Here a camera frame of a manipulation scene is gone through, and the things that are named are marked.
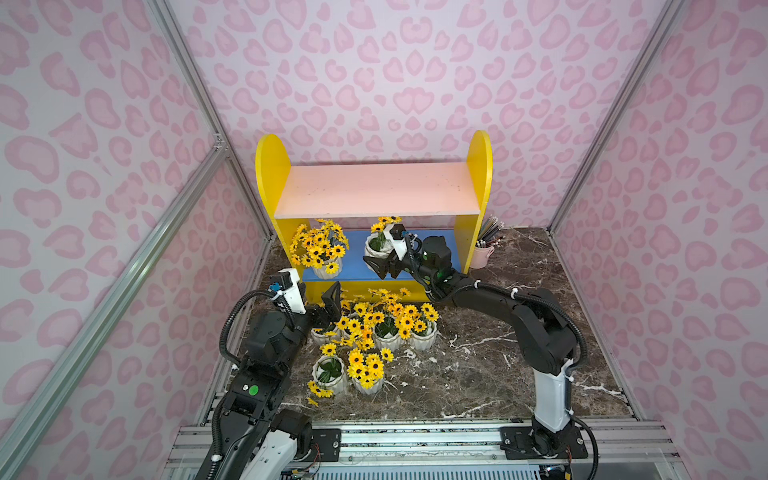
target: wire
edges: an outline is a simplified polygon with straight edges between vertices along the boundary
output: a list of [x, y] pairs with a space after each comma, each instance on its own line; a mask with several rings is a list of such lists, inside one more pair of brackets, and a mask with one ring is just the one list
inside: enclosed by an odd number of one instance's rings
[[595, 439], [594, 433], [592, 433], [592, 429], [589, 428], [589, 425], [584, 423], [584, 420], [578, 418], [575, 415], [571, 415], [571, 420], [579, 424], [584, 430], [587, 431], [587, 435], [589, 435], [589, 441], [592, 444], [592, 470], [590, 470], [587, 480], [594, 480], [594, 476], [598, 474], [598, 464], [600, 462], [600, 459], [599, 459], [600, 453], [598, 452], [598, 441]]

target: aluminum frame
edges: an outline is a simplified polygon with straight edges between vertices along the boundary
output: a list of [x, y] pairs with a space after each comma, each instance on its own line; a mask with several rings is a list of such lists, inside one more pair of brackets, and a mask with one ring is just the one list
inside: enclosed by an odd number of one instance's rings
[[627, 111], [634, 94], [645, 79], [654, 60], [661, 53], [661, 49], [667, 43], [673, 27], [676, 25], [680, 18], [680, 13], [687, 3], [688, 0], [667, 0], [667, 3], [664, 4], [648, 38], [645, 39], [645, 43], [643, 43], [640, 49], [640, 54], [635, 59], [627, 75], [627, 80], [621, 85], [621, 89], [611, 104], [603, 124], [598, 129], [592, 144], [587, 149], [584, 160], [579, 165], [573, 180], [568, 185], [568, 189], [566, 189], [565, 195], [563, 195], [563, 200], [554, 212], [552, 222], [550, 222], [548, 227], [549, 231], [556, 232], [562, 225], [568, 215], [568, 211], [576, 201], [577, 195], [584, 186], [584, 183], [586, 183], [590, 172], [592, 172], [592, 168], [600, 159], [605, 145], [616, 131], [616, 127], [624, 116], [624, 112]]
[[131, 263], [20, 411], [0, 445], [0, 478], [15, 478], [24, 468], [227, 156], [230, 152], [221, 149], [208, 152], [136, 251]]
[[231, 142], [227, 136], [227, 132], [224, 129], [224, 125], [219, 118], [214, 103], [211, 100], [211, 96], [208, 94], [208, 90], [205, 88], [205, 82], [203, 76], [197, 69], [197, 64], [192, 57], [189, 47], [184, 40], [184, 33], [181, 31], [181, 27], [174, 14], [174, 10], [170, 7], [167, 0], [145, 0], [149, 5], [150, 10], [154, 14], [155, 20], [158, 26], [163, 32], [165, 39], [170, 45], [171, 52], [176, 58], [176, 62], [181, 69], [184, 78], [190, 85], [192, 94], [194, 95], [197, 103], [200, 105], [200, 110], [203, 113], [206, 122], [210, 129], [214, 133], [217, 139], [218, 147], [224, 151], [231, 151], [231, 157], [228, 159], [228, 163], [232, 167], [237, 178], [237, 183], [240, 184], [240, 188], [245, 192], [248, 204], [251, 210], [258, 219], [259, 226], [261, 227], [265, 237], [272, 240], [275, 237], [275, 232], [272, 228], [272, 223], [266, 212], [259, 202], [257, 192], [253, 189], [252, 184], [248, 181], [248, 175], [243, 169], [243, 165], [237, 158], [237, 153], [230, 147]]

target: white flower pot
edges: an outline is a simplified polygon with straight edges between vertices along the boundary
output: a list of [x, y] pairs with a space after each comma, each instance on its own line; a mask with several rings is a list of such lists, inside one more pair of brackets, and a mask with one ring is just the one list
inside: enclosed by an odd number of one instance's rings
[[339, 271], [336, 273], [328, 273], [326, 272], [325, 265], [323, 265], [320, 268], [312, 267], [312, 270], [315, 272], [315, 275], [317, 275], [317, 278], [321, 280], [330, 280], [332, 278], [336, 278], [339, 275], [339, 273], [341, 273], [341, 269], [344, 268], [344, 266], [342, 265], [341, 259], [337, 258], [333, 261], [339, 264]]
[[[364, 254], [365, 257], [375, 257], [375, 258], [389, 257], [389, 252], [391, 252], [392, 248], [394, 248], [392, 246], [392, 242], [388, 240], [384, 242], [384, 247], [380, 252], [375, 251], [373, 248], [370, 247], [370, 245], [368, 245], [368, 242], [376, 238], [378, 235], [379, 235], [378, 233], [371, 233], [370, 235], [368, 235], [368, 238], [366, 238], [366, 248], [365, 248], [365, 254]], [[371, 268], [368, 263], [366, 263], [366, 266], [368, 267], [368, 270], [373, 271], [373, 268]]]
[[406, 341], [400, 338], [400, 335], [398, 333], [390, 336], [389, 338], [382, 338], [378, 335], [376, 335], [376, 329], [373, 330], [373, 342], [376, 344], [376, 348], [381, 349], [390, 349], [393, 352], [400, 348], [403, 343]]
[[384, 378], [376, 380], [373, 383], [373, 386], [369, 389], [364, 389], [358, 379], [352, 379], [352, 384], [355, 386], [355, 389], [363, 395], [375, 395], [384, 388]]
[[338, 340], [341, 338], [341, 332], [339, 331], [338, 326], [334, 326], [331, 331], [334, 332], [336, 336], [325, 336], [322, 332], [318, 333], [312, 330], [312, 341], [314, 341], [315, 345], [322, 346], [331, 343], [331, 340]]
[[427, 334], [425, 336], [418, 336], [414, 332], [411, 332], [411, 338], [408, 339], [408, 345], [412, 349], [427, 350], [435, 345], [437, 339], [437, 323], [430, 321], [427, 324]]
[[[323, 363], [328, 359], [339, 360], [339, 363], [341, 363], [341, 375], [331, 380], [328, 383], [322, 383], [318, 380], [318, 377], [322, 372], [322, 370], [320, 369], [320, 363]], [[319, 386], [321, 389], [330, 390], [333, 392], [333, 395], [335, 396], [344, 393], [346, 391], [347, 385], [349, 385], [347, 383], [346, 366], [344, 365], [344, 362], [338, 356], [335, 356], [335, 355], [334, 356], [323, 355], [315, 362], [315, 364], [312, 366], [312, 379], [315, 382], [317, 382], [317, 386]]]

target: black cable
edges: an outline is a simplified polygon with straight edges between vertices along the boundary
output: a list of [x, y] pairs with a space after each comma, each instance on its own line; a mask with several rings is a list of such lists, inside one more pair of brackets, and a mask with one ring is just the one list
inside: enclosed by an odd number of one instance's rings
[[590, 429], [589, 426], [584, 423], [584, 420], [574, 415], [571, 415], [571, 420], [581, 425], [581, 427], [587, 431], [587, 435], [589, 435], [589, 442], [592, 444], [592, 470], [589, 472], [587, 480], [594, 480], [594, 476], [598, 474], [598, 464], [600, 462], [600, 455], [598, 453], [598, 441], [595, 439], [594, 433], [592, 433], [592, 429]]
[[227, 348], [227, 341], [229, 341], [230, 338], [230, 330], [232, 330], [232, 324], [234, 323], [237, 315], [243, 309], [245, 304], [248, 303], [248, 300], [254, 298], [257, 295], [263, 295], [270, 299], [274, 296], [273, 293], [266, 292], [264, 290], [251, 290], [250, 292], [243, 295], [232, 308], [230, 315], [227, 317], [227, 321], [224, 323], [224, 327], [221, 329], [221, 335], [219, 336], [219, 353], [222, 357], [232, 362], [237, 368], [240, 368], [240, 359], [230, 353], [229, 349]]
[[[219, 404], [216, 405], [216, 408], [214, 410], [214, 417], [211, 419], [210, 422], [210, 433], [213, 436], [213, 441], [211, 442], [211, 453], [212, 455], [219, 455], [220, 457], [223, 456], [223, 446], [221, 443], [221, 412], [224, 410], [224, 397], [219, 400]], [[208, 469], [208, 476], [207, 480], [214, 480], [216, 478], [216, 474], [219, 472], [219, 465], [221, 465], [223, 458], [219, 458], [216, 462], [213, 462], [211, 460], [210, 468]]]

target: yellow shelf side panel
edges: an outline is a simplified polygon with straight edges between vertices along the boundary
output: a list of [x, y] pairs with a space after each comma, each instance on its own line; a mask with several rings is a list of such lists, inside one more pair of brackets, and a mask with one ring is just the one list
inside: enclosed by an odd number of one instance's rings
[[472, 177], [472, 184], [475, 186], [480, 213], [478, 215], [456, 216], [453, 232], [456, 235], [456, 248], [458, 248], [458, 258], [462, 261], [461, 271], [463, 273], [469, 271], [472, 254], [475, 252], [475, 241], [478, 233], [480, 233], [483, 217], [485, 217], [488, 198], [491, 196], [493, 150], [491, 149], [491, 138], [487, 132], [478, 130], [472, 137], [467, 154], [467, 167], [469, 168], [469, 175]]
[[[283, 245], [286, 256], [290, 258], [290, 241], [296, 228], [302, 223], [309, 224], [305, 218], [275, 218], [275, 210], [283, 195], [291, 165], [283, 142], [276, 135], [264, 135], [256, 147], [256, 182], [259, 195], [267, 214], [272, 220], [277, 237]], [[294, 265], [299, 275], [304, 274], [304, 267]]]

